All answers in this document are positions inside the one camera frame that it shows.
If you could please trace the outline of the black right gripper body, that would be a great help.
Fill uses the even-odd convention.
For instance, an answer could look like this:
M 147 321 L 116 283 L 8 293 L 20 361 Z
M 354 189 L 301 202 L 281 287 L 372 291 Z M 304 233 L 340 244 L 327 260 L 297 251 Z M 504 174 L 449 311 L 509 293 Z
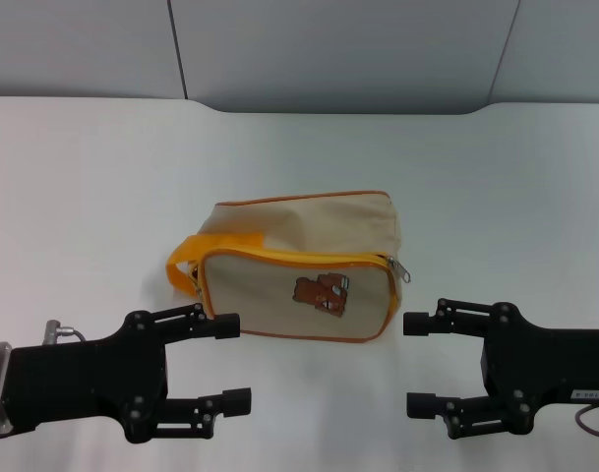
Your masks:
M 599 407 L 599 329 L 544 328 L 517 306 L 491 307 L 483 342 L 484 385 L 516 435 L 551 404 Z

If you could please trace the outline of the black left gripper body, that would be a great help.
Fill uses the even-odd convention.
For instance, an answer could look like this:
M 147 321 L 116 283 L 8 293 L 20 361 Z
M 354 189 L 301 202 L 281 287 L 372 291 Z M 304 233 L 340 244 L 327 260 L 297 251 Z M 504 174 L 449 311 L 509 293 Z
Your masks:
M 113 334 L 16 348 L 5 377 L 12 434 L 90 417 L 117 421 L 128 439 L 148 439 L 167 396 L 164 342 L 150 314 L 130 314 Z

